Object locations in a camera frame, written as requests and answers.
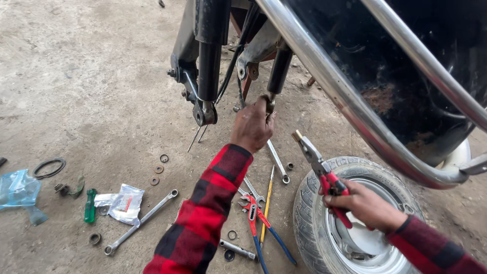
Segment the hand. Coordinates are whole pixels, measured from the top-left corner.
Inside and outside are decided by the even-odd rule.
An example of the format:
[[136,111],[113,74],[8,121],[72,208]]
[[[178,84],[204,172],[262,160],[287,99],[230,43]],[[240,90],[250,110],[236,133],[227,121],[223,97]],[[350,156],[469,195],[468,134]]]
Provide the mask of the hand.
[[[396,231],[407,220],[406,214],[397,210],[367,187],[354,181],[344,179],[341,181],[348,187],[350,195],[326,195],[323,197],[323,203],[326,207],[334,206],[348,209],[366,226],[377,228],[386,234]],[[321,188],[318,194],[323,195]]]
[[265,116],[265,96],[237,113],[230,143],[241,146],[254,154],[272,137],[276,112]]

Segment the blue plastic bag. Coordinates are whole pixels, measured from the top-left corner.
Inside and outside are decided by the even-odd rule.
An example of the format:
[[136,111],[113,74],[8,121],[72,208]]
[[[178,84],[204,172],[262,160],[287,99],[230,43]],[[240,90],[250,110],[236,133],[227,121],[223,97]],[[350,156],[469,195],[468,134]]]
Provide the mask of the blue plastic bag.
[[27,175],[27,169],[3,174],[0,177],[0,209],[4,207],[24,207],[35,226],[48,219],[35,207],[40,181]]

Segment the red and black flannel shirt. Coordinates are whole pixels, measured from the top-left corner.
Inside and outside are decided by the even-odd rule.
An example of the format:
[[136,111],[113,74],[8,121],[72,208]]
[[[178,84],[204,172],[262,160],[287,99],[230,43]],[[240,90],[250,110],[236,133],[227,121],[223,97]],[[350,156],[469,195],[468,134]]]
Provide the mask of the red and black flannel shirt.
[[[181,206],[176,222],[159,241],[144,274],[206,272],[232,198],[252,161],[253,156],[242,147],[223,147],[196,183],[191,199]],[[387,239],[423,273],[487,274],[482,264],[414,216]]]

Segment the wrench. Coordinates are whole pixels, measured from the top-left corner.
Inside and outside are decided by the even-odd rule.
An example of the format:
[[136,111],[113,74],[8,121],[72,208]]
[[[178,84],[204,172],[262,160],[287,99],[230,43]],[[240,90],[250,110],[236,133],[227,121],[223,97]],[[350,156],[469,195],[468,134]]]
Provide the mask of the wrench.
[[250,181],[247,179],[247,175],[245,175],[245,177],[243,178],[245,184],[247,184],[248,188],[250,189],[250,191],[252,192],[252,195],[254,196],[255,198],[255,201],[257,202],[257,205],[259,207],[262,207],[259,202],[260,201],[264,201],[265,203],[265,198],[263,196],[259,196],[259,194],[257,194],[257,192],[255,191],[255,188],[252,186],[252,184],[250,183]]
[[234,245],[234,244],[229,243],[229,242],[227,242],[227,241],[225,241],[223,239],[220,239],[220,246],[223,246],[223,248],[226,248],[226,249],[230,249],[233,252],[235,252],[237,254],[240,254],[240,255],[246,257],[249,260],[253,260],[253,261],[259,262],[259,257],[255,256],[255,253],[250,252],[248,250],[245,250],[245,249],[241,248],[238,245]]
[[269,146],[269,149],[271,150],[272,156],[274,157],[274,160],[276,161],[277,167],[279,168],[279,171],[281,172],[282,182],[287,185],[289,183],[289,176],[286,174],[286,171],[284,170],[284,167],[282,166],[281,160],[279,160],[279,156],[277,156],[276,150],[274,149],[274,146],[272,145],[271,139],[267,140],[267,145]]
[[243,189],[241,189],[240,187],[239,187],[239,192],[240,192],[240,194],[242,194],[242,196],[245,196],[245,195],[250,195],[248,192],[245,192],[245,191],[244,191]]
[[117,249],[117,247],[123,243],[132,233],[134,233],[147,219],[152,216],[156,211],[158,211],[169,199],[174,198],[178,196],[178,191],[176,189],[173,189],[171,193],[169,193],[160,203],[158,203],[149,213],[147,213],[142,219],[140,219],[140,225],[139,226],[132,226],[132,228],[129,229],[123,236],[121,236],[120,239],[118,239],[115,243],[107,246],[105,248],[105,255],[111,255]]

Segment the person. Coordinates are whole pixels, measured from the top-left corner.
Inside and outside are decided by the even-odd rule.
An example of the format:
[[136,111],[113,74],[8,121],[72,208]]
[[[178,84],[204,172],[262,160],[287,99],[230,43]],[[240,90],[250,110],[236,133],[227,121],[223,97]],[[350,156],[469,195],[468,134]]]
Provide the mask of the person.
[[[230,143],[212,160],[183,202],[176,222],[155,248],[144,274],[205,273],[220,240],[232,198],[253,160],[271,138],[276,112],[266,116],[266,98],[237,113]],[[459,246],[417,217],[396,210],[366,187],[344,180],[350,196],[324,196],[327,207],[350,210],[368,227],[386,234],[404,256],[423,273],[487,273],[486,268]]]

